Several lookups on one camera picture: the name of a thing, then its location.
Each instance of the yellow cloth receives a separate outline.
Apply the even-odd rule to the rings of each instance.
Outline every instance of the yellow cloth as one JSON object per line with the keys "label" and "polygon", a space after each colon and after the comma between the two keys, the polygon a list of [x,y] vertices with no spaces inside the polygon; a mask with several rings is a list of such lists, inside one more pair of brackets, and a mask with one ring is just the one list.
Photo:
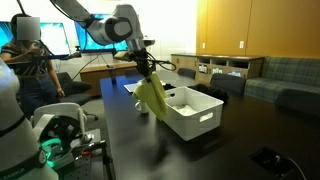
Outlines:
{"label": "yellow cloth", "polygon": [[145,102],[156,117],[163,120],[167,113],[167,105],[164,101],[166,93],[156,72],[152,72],[150,79],[151,82],[148,83],[144,78],[132,96],[141,102]]}

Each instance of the desk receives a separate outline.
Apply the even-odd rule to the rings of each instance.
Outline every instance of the desk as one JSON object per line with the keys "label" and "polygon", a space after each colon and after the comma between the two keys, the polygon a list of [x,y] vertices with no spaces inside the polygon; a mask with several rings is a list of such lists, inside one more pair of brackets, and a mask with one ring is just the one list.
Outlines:
{"label": "desk", "polygon": [[[251,159],[265,146],[293,159],[307,179],[320,179],[319,119],[229,93],[221,126],[185,142],[153,113],[141,116],[123,88],[126,78],[117,80],[100,81],[117,180],[275,179]],[[155,163],[163,140],[166,156]],[[284,179],[302,178],[295,169]]]}
{"label": "desk", "polygon": [[110,64],[112,68],[106,66],[84,68],[80,72],[81,80],[91,84],[92,88],[88,91],[91,96],[101,96],[100,79],[116,76],[123,76],[127,69],[137,66],[135,62]]}

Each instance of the wall outlet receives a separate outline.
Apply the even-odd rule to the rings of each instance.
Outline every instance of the wall outlet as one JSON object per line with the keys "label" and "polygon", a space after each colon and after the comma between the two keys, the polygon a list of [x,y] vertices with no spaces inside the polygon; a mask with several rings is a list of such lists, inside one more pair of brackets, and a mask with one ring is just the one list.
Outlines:
{"label": "wall outlet", "polygon": [[240,49],[243,49],[243,48],[244,48],[244,41],[240,41],[239,48],[240,48]]}

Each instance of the white plastic bin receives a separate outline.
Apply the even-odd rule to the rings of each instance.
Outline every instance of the white plastic bin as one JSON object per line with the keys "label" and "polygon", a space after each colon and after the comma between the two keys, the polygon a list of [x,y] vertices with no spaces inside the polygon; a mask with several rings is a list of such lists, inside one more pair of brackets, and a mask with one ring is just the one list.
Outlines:
{"label": "white plastic bin", "polygon": [[[166,95],[168,111],[164,122],[185,141],[220,126],[223,101],[188,87],[167,90]],[[183,115],[174,108],[183,105],[195,113]]]}

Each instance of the orange wall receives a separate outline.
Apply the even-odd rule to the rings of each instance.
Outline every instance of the orange wall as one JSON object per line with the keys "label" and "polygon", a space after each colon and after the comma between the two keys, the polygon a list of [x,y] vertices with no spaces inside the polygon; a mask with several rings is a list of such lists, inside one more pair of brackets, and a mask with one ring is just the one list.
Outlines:
{"label": "orange wall", "polygon": [[199,0],[196,51],[320,58],[319,9],[319,0]]}

